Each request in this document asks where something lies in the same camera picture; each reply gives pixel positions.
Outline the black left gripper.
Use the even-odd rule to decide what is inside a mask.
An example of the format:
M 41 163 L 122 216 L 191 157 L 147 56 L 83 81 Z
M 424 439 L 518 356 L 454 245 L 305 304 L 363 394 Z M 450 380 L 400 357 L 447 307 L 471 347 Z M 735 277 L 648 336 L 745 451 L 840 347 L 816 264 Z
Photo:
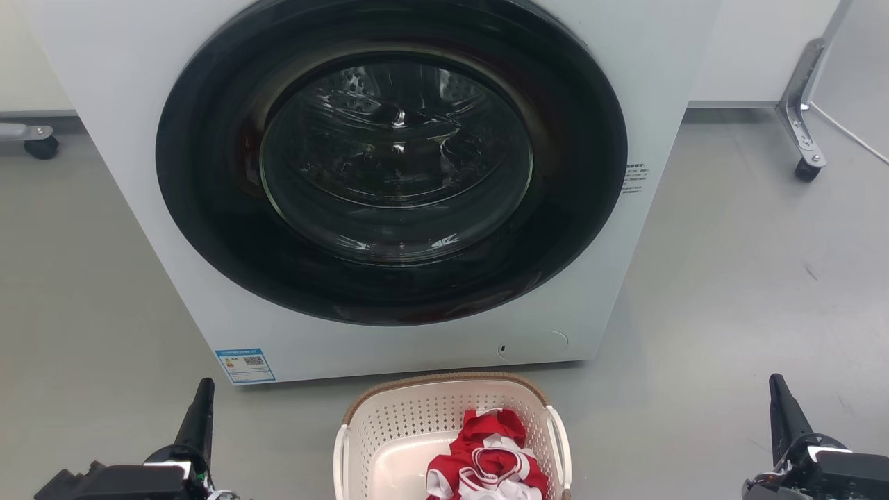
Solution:
M 62 469 L 35 499 L 239 499 L 210 481 L 214 380 L 203 378 L 188 406 L 174 445 L 152 453 L 141 465 L 105 466 L 94 461 L 86 474 Z

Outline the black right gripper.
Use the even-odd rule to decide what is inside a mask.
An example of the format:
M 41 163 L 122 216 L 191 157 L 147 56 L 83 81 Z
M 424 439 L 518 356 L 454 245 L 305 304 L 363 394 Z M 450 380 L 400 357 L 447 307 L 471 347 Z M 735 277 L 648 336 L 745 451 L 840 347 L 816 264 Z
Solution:
M 887 499 L 888 458 L 813 433 L 781 374 L 770 376 L 774 469 L 744 481 L 743 499 Z

